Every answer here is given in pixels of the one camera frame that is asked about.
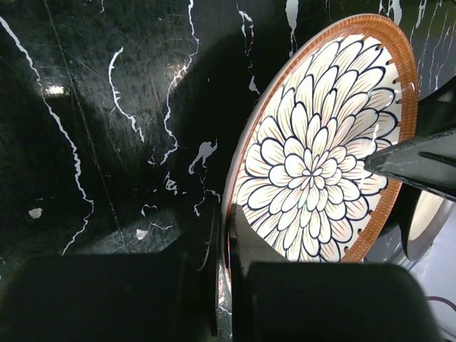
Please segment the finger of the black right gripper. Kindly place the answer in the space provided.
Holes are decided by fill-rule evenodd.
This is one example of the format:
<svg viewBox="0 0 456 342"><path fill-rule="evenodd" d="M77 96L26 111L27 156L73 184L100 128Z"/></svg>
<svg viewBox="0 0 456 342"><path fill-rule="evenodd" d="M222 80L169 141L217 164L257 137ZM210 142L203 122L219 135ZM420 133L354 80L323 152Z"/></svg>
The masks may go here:
<svg viewBox="0 0 456 342"><path fill-rule="evenodd" d="M440 128L375 152L364 169L455 201L455 129Z"/></svg>

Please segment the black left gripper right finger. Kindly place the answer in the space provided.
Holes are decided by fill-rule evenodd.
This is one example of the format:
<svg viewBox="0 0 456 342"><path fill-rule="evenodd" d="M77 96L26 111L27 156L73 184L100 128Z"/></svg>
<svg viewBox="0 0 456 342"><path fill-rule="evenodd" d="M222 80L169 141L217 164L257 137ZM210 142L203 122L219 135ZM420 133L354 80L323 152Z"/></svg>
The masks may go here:
<svg viewBox="0 0 456 342"><path fill-rule="evenodd" d="M394 264L286 260L233 205L235 341L440 341L417 281Z"/></svg>

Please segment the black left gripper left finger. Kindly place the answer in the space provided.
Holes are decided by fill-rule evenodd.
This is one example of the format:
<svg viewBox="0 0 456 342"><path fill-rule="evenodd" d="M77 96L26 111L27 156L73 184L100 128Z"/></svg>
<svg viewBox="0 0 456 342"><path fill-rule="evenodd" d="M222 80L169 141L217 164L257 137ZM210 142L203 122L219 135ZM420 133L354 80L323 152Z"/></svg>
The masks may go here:
<svg viewBox="0 0 456 342"><path fill-rule="evenodd" d="M1 296L3 341L212 341L221 205L185 199L116 209L121 251L40 256Z"/></svg>

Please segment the dark rimmed cream plate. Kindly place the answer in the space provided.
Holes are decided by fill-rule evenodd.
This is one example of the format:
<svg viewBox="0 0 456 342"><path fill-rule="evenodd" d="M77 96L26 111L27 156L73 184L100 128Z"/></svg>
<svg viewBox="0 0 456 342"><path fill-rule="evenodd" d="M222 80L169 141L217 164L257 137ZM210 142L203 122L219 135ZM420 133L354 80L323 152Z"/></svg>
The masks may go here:
<svg viewBox="0 0 456 342"><path fill-rule="evenodd" d="M444 227L455 202L403 185L396 204L403 251L409 260L418 260Z"/></svg>

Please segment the floral plate orange rim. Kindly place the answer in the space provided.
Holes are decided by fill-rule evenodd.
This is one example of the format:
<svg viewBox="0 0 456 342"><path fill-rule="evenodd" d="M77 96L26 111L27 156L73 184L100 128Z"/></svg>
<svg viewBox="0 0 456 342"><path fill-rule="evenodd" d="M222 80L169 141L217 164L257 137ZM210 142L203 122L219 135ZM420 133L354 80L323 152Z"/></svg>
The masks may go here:
<svg viewBox="0 0 456 342"><path fill-rule="evenodd" d="M274 76L240 135L222 222L242 209L255 237L300 262L360 262L401 183L366 158L415 134L418 76L402 29L348 16L310 38Z"/></svg>

